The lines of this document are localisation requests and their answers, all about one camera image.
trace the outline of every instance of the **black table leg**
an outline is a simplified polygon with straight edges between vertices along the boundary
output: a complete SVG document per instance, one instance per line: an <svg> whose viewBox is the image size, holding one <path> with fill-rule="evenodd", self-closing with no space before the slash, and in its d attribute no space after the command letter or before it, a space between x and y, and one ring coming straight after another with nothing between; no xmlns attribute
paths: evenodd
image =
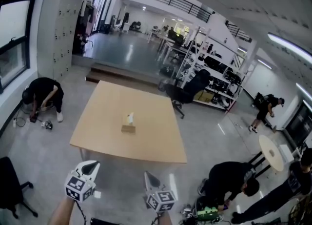
<svg viewBox="0 0 312 225"><path fill-rule="evenodd" d="M257 168L260 164L262 164L265 161L265 157L261 158L254 166L253 168Z"/></svg>
<svg viewBox="0 0 312 225"><path fill-rule="evenodd" d="M264 169L262 169L259 173L255 175L255 178L262 175L264 172L266 172L269 168L271 168L271 165L266 166Z"/></svg>
<svg viewBox="0 0 312 225"><path fill-rule="evenodd" d="M256 154L256 156L254 158L252 158L248 163L251 164L252 162L254 162L261 155L262 155L262 151L260 151L258 154Z"/></svg>

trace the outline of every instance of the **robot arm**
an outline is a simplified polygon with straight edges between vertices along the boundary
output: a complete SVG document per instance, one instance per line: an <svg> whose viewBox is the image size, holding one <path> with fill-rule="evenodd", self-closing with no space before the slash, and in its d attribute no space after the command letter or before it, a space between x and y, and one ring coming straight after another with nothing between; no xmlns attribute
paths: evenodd
<svg viewBox="0 0 312 225"><path fill-rule="evenodd" d="M90 160L77 165L75 170L68 174L65 181L65 193L68 197L83 202L94 193L94 183L100 163Z"/></svg>

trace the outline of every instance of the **ceiling light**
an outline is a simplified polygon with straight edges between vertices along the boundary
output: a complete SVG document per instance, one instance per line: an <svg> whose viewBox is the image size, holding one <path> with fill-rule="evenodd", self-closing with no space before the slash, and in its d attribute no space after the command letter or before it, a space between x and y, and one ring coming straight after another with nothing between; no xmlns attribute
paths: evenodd
<svg viewBox="0 0 312 225"><path fill-rule="evenodd" d="M308 109L312 112L312 107L307 103L307 101L303 101L303 103L308 107Z"/></svg>
<svg viewBox="0 0 312 225"><path fill-rule="evenodd" d="M245 51L245 50L242 49L242 48L238 48L238 50L242 51L243 53L247 53L247 51Z"/></svg>
<svg viewBox="0 0 312 225"><path fill-rule="evenodd" d="M271 67L271 66L267 65L266 63L264 63L264 62L261 61L260 59L258 59L258 61L259 61L260 63L262 63L264 66L268 67L270 70L272 70L272 67Z"/></svg>
<svg viewBox="0 0 312 225"><path fill-rule="evenodd" d="M296 53L299 56L303 57L309 63L312 63L312 56L311 56L311 54L309 52L307 52L306 50L304 50L303 48L299 47L298 45L296 45L296 44L294 44L294 43L292 43L292 42L290 42L290 41L288 41L288 40L286 40L284 38L281 38L281 37L279 37L277 35L274 35L272 33L268 33L268 36L269 36L269 38L272 41L274 41L274 42L276 42L276 43L278 43L278 44L280 44L280 45L290 49L294 53Z"/></svg>
<svg viewBox="0 0 312 225"><path fill-rule="evenodd" d="M298 83L296 83L297 87L312 101L311 95Z"/></svg>

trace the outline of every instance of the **black chair leg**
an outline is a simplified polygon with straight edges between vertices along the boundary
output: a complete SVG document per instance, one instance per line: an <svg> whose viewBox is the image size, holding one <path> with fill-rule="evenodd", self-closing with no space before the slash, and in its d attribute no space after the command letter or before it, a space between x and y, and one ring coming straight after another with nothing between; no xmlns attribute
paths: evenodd
<svg viewBox="0 0 312 225"><path fill-rule="evenodd" d="M38 213L35 212L35 211L33 211L25 202L21 202L21 204L22 204L25 208L27 208L27 209L33 214L34 217L38 217Z"/></svg>
<svg viewBox="0 0 312 225"><path fill-rule="evenodd" d="M30 188L34 188L34 185L31 182L26 182L20 186L21 189L26 188L29 186Z"/></svg>
<svg viewBox="0 0 312 225"><path fill-rule="evenodd" d="M8 210L11 210L11 211L12 211L12 214L13 214L13 216L14 216L15 219L18 219L18 218L19 218L18 215L16 214L16 209L15 209L15 207L8 208Z"/></svg>
<svg viewBox="0 0 312 225"><path fill-rule="evenodd" d="M175 102L172 102L172 106L174 107L174 109L176 109L176 110L182 115L181 119L183 119L185 115L184 115L184 113L180 110L179 106L178 106Z"/></svg>

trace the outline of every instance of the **office chair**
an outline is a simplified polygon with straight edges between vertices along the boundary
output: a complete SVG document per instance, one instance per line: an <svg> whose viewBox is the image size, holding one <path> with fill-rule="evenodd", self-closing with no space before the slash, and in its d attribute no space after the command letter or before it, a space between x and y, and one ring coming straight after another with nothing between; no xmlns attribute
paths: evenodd
<svg viewBox="0 0 312 225"><path fill-rule="evenodd" d="M38 217L38 213L33 211L25 202L22 193L22 189L29 186L34 188L33 184L26 182L20 185L16 172L13 168L11 160L8 157L0 159L0 208L9 209L12 211L13 216L18 219L16 214L15 205L22 204L27 208L35 217Z"/></svg>
<svg viewBox="0 0 312 225"><path fill-rule="evenodd" d="M166 84L164 86L166 93L171 99L172 106L176 109L184 118L184 113L181 111L182 105L184 103L191 103L194 96L201 90L204 90L208 85L209 81L212 80L210 73L203 69L197 72L195 77L191 81L185 84L184 88L177 86L180 79L175 79L175 84Z"/></svg>

